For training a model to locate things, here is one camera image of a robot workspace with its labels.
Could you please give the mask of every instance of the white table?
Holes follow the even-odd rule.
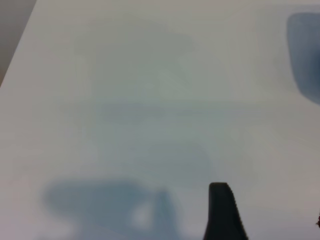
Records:
[[[38,0],[0,89],[0,239],[200,240],[215,181],[250,239],[318,239],[299,2]]]

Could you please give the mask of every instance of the dark blue object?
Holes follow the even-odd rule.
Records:
[[[320,104],[320,14],[296,13],[287,21],[292,73],[299,91]]]

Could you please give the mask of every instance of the black object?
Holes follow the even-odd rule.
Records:
[[[249,240],[234,194],[225,182],[209,186],[209,215],[203,240]]]

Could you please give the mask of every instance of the black plastic piece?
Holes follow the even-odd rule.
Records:
[[[234,194],[225,182],[209,186],[209,214],[203,240],[249,240]]]

